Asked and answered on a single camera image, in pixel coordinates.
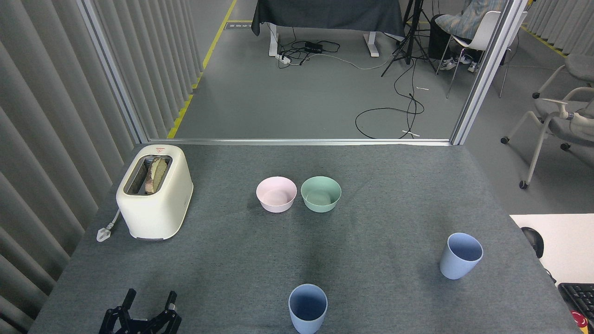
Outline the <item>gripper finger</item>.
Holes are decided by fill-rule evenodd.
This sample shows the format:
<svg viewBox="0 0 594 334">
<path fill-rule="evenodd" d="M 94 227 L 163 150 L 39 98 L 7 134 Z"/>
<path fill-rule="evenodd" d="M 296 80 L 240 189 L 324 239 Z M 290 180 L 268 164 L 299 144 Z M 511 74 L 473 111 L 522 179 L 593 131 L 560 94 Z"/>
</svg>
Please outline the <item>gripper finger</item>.
<svg viewBox="0 0 594 334">
<path fill-rule="evenodd" d="M 107 309 L 98 332 L 100 334 L 131 334 L 132 318 L 129 315 L 129 309 L 135 297 L 136 290 L 129 289 L 121 306 Z"/>
<path fill-rule="evenodd" d="M 157 334 L 159 330 L 165 328 L 162 334 L 176 334 L 181 324 L 181 317 L 175 310 L 175 301 L 177 298 L 174 290 L 169 292 L 169 296 L 166 300 L 164 310 L 147 321 L 144 325 L 143 334 Z"/>
</svg>

